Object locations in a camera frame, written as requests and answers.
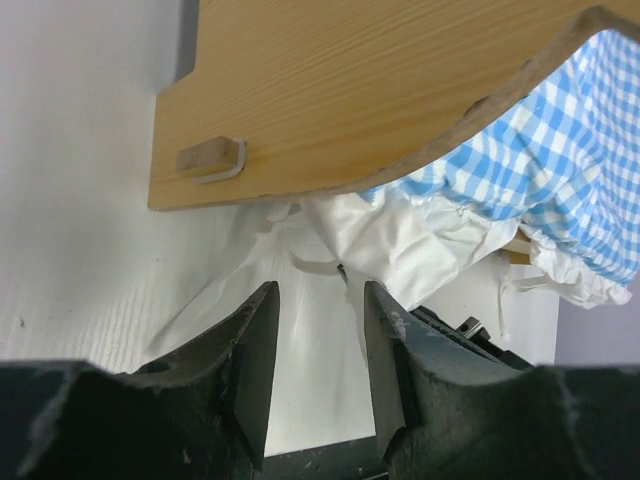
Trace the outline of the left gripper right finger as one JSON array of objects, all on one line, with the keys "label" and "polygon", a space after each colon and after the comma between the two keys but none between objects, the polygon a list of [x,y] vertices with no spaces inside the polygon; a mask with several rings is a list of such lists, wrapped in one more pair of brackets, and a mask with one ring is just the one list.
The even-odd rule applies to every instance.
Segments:
[{"label": "left gripper right finger", "polygon": [[376,441],[393,479],[635,479],[635,366],[514,369],[364,288]]}]

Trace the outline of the blue checkered mattress cushion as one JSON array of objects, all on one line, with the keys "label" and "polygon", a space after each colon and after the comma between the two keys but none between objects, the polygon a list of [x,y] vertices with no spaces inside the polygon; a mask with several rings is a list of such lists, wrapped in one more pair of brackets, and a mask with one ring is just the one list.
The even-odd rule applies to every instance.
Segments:
[{"label": "blue checkered mattress cushion", "polygon": [[355,296],[381,283],[418,306],[518,233],[539,286],[593,308],[629,301],[639,270],[639,43],[608,28],[583,42],[498,119],[430,164],[357,193],[277,205],[255,261],[308,226],[332,258],[283,256],[343,278]]}]

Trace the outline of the wooden pet bed frame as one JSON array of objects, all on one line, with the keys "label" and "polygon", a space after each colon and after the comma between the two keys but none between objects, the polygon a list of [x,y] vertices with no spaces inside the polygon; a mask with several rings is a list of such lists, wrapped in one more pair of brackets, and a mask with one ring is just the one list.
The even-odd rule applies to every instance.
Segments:
[{"label": "wooden pet bed frame", "polygon": [[298,201],[424,167],[635,1],[203,1],[194,69],[156,100],[156,211]]}]

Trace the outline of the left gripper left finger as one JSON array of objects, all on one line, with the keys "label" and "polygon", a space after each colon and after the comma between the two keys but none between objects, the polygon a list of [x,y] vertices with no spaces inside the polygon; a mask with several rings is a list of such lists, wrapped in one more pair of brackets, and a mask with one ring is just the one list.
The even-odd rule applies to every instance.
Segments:
[{"label": "left gripper left finger", "polygon": [[137,371],[1,366],[5,479],[250,479],[262,467],[279,286]]}]

